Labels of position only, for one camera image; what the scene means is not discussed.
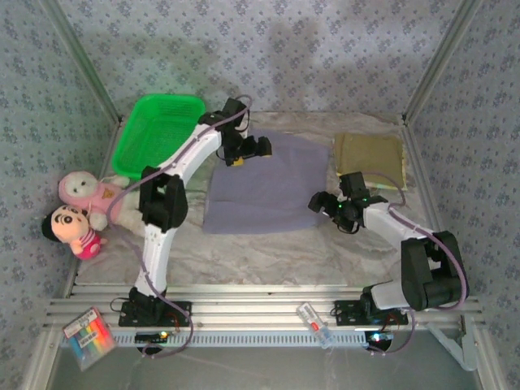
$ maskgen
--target wallpaper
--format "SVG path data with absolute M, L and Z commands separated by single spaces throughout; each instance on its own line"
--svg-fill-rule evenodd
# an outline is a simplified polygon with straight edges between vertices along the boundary
M 512 388 L 520 388 L 520 3 L 484 2 L 414 124 Z
M 37 1 L 2 2 L 0 14 L 0 388 L 10 390 L 70 269 L 41 218 L 67 172 L 98 173 L 111 124 Z
M 120 114 L 145 93 L 219 109 L 401 113 L 459 1 L 59 0 Z

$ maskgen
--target doll black hair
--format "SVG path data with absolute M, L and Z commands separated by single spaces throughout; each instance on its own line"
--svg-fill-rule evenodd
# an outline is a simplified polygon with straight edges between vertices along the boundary
M 52 211 L 49 213 L 43 222 L 41 223 L 41 232 L 45 236 L 45 238 L 48 238 L 51 241 L 59 242 L 58 237 L 54 234 L 52 231 L 52 214 L 54 212 Z

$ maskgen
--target doll face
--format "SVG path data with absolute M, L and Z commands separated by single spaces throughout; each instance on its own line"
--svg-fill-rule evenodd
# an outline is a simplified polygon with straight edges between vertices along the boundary
M 73 242 L 89 232 L 89 220 L 86 211 L 72 206 L 61 206 L 52 213 L 53 233 L 62 242 Z
M 85 172 L 76 172 L 65 182 L 65 192 L 71 197 L 89 197 L 97 187 L 98 180 Z

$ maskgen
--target white sheet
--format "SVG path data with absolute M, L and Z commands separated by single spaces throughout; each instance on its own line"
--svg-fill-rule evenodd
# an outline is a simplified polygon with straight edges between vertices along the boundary
M 292 133 L 332 145 L 335 132 L 399 134 L 401 127 L 362 114 L 253 113 L 252 125 Z M 188 218 L 177 232 L 168 265 L 169 284 L 347 284 L 364 286 L 396 278 L 400 271 L 397 252 L 373 232 L 362 229 L 350 236 L 333 223 L 299 232 L 261 236 L 212 236 L 202 233 L 206 189 L 215 158 L 209 158 L 187 185 Z M 327 174 L 327 190 L 339 193 L 333 158 Z M 406 198 L 401 212 L 425 225 L 414 173 L 407 167 Z M 398 200 L 391 190 L 379 191 Z M 102 252 L 82 262 L 77 284 L 133 284 L 138 261 L 114 232 Z M 142 239 L 134 236 L 141 245 Z

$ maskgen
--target black mounting plate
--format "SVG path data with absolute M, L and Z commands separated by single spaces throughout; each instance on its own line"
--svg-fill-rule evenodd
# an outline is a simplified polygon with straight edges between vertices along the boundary
M 173 301 L 182 310 L 192 314 L 192 302 Z M 178 310 L 169 305 L 165 305 L 161 318 L 155 321 L 143 310 L 131 301 L 126 301 L 121 306 L 121 314 L 119 316 L 120 327 L 189 327 L 188 320 Z
M 335 301 L 331 314 L 336 317 L 338 327 L 363 325 L 382 327 L 385 323 L 387 326 L 408 325 L 408 316 L 402 314 L 399 309 L 382 310 L 367 317 L 360 301 Z

